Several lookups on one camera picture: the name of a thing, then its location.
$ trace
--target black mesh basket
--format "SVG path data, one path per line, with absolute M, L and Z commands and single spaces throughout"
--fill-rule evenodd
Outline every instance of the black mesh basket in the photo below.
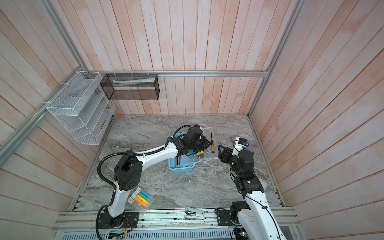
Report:
M 156 74 L 108 73 L 100 83 L 109 100 L 158 100 Z

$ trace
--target wooden wall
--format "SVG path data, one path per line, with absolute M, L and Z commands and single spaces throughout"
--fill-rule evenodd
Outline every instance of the wooden wall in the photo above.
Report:
M 384 1 L 309 1 L 252 119 L 308 239 L 384 239 Z
M 77 66 L 39 1 L 0 1 L 0 144 Z M 93 148 L 48 115 L 0 169 L 2 238 L 46 239 Z
M 297 0 L 52 0 L 95 71 L 263 70 Z M 247 113 L 262 78 L 159 78 L 117 114 Z

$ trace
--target marble floor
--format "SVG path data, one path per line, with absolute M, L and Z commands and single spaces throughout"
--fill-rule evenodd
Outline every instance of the marble floor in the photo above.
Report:
M 165 143 L 168 134 L 184 124 L 213 127 L 217 144 L 232 148 L 230 137 L 238 134 L 254 146 L 255 174 L 269 183 L 265 190 L 270 206 L 279 206 L 280 201 L 271 185 L 266 167 L 253 137 L 245 115 L 176 115 L 176 116 L 119 116 L 116 117 L 99 160 L 114 152 L 128 149 L 144 151 Z M 120 156 L 108 159 L 102 173 L 113 179 L 113 169 Z M 173 174 L 168 161 L 155 164 L 141 174 L 139 183 L 146 192 L 154 196 L 152 209 L 189 207 L 229 207 L 233 201 L 243 200 L 237 192 L 229 174 L 228 164 L 214 169 L 195 167 L 192 172 Z M 110 201 L 112 187 L 103 182 L 93 169 L 92 176 L 76 203 L 76 210 L 98 210 Z

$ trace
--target white mesh organizer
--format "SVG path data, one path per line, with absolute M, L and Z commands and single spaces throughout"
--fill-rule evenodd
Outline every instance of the white mesh organizer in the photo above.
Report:
M 115 111 L 104 93 L 93 94 L 100 81 L 100 73 L 78 72 L 47 107 L 79 144 L 99 144 Z

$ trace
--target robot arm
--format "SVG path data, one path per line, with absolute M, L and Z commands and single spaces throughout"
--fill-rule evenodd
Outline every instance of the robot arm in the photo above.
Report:
M 96 234 L 100 240 L 99 227 L 114 228 L 121 226 L 124 222 L 126 218 L 124 215 L 125 203 L 131 189 L 138 185 L 141 172 L 144 169 L 163 160 L 188 154 L 190 151 L 197 153 L 209 147 L 210 142 L 203 136 L 198 125 L 188 127 L 188 132 L 184 136 L 169 137 L 165 145 L 143 152 L 128 150 L 114 153 L 100 161 L 98 165 L 99 177 L 114 187 L 111 202 L 109 205 L 101 206 L 96 219 Z M 230 208 L 232 221 L 241 224 L 251 240 L 286 240 L 269 210 L 264 189 L 259 179 L 253 174 L 253 152 L 244 150 L 248 146 L 247 140 L 236 138 L 234 143 L 234 149 L 218 146 L 219 158 L 222 162 L 228 163 L 231 171 L 235 172 L 236 176 L 231 173 L 233 182 L 239 193 L 245 198 L 245 201 L 232 203 Z M 112 182 L 101 174 L 101 165 L 108 158 L 117 155 L 122 155 L 122 157 L 114 168 L 114 182 Z M 107 208 L 107 211 L 101 214 L 101 210 L 104 208 Z
M 245 201 L 233 202 L 230 208 L 232 221 L 241 224 L 251 240 L 286 240 L 276 219 L 270 211 L 264 188 L 259 179 L 253 174 L 253 152 L 246 151 L 248 142 L 237 137 L 234 149 L 223 146 L 219 148 L 219 158 L 230 166 L 233 182 Z
M 176 133 L 183 127 L 189 127 L 188 132 L 183 136 L 175 137 Z M 114 188 L 111 202 L 108 205 L 108 212 L 102 214 L 102 218 L 108 222 L 106 226 L 116 227 L 121 223 L 129 192 L 138 185 L 141 172 L 144 169 L 163 160 L 187 154 L 190 151 L 197 153 L 209 146 L 210 142 L 203 136 L 203 131 L 199 125 L 184 125 L 176 130 L 173 138 L 167 139 L 165 145 L 143 152 L 128 150 L 104 157 L 98 165 L 98 175 Z M 112 182 L 102 175 L 101 165 L 105 160 L 116 155 L 123 156 L 114 168 L 114 182 Z

